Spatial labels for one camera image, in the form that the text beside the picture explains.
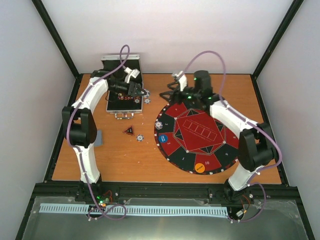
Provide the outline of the poker chip stack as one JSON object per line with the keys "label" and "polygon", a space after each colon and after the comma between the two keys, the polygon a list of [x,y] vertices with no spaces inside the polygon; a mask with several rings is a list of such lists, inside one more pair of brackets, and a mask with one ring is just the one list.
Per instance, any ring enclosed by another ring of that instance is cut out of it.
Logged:
{"label": "poker chip stack", "polygon": [[161,121],[156,121],[154,126],[157,130],[161,130],[163,128],[163,123]]}

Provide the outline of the blue small blind button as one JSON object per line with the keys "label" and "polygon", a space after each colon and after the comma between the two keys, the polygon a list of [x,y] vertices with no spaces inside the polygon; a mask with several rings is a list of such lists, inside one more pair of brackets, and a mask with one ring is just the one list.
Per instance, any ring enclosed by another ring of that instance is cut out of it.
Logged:
{"label": "blue small blind button", "polygon": [[169,140],[168,136],[166,134],[160,134],[159,137],[158,137],[158,141],[160,143],[167,143]]}

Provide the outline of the orange big blind button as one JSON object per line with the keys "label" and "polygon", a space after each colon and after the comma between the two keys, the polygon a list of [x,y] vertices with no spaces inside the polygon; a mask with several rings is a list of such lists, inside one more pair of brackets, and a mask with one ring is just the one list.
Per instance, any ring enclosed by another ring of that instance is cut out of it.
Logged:
{"label": "orange big blind button", "polygon": [[196,163],[194,169],[197,173],[202,174],[205,172],[205,165],[203,163]]}

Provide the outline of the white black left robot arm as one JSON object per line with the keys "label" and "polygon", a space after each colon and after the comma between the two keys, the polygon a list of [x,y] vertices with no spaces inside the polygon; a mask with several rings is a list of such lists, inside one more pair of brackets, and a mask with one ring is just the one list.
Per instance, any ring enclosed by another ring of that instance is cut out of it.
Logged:
{"label": "white black left robot arm", "polygon": [[91,184],[86,190],[86,195],[95,202],[101,200],[104,195],[104,188],[96,184],[101,174],[94,151],[94,143],[98,134],[93,117],[95,108],[101,97],[107,92],[133,98],[147,95],[147,91],[140,83],[131,80],[139,76],[138,69],[126,67],[124,80],[112,77],[113,73],[113,71],[94,71],[80,97],[71,106],[65,106],[61,113],[64,137],[76,154],[81,173],[80,180]]}

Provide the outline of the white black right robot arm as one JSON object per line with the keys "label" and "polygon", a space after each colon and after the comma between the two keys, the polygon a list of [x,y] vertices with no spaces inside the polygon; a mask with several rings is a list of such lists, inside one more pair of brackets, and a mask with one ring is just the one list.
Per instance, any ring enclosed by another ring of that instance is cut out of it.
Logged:
{"label": "white black right robot arm", "polygon": [[154,123],[157,147],[168,162],[191,174],[214,175],[236,166],[222,194],[230,203],[239,201],[252,178],[278,155],[271,127],[232,109],[214,93],[208,71],[194,73],[194,86],[183,73],[173,78],[160,93],[167,105]]}

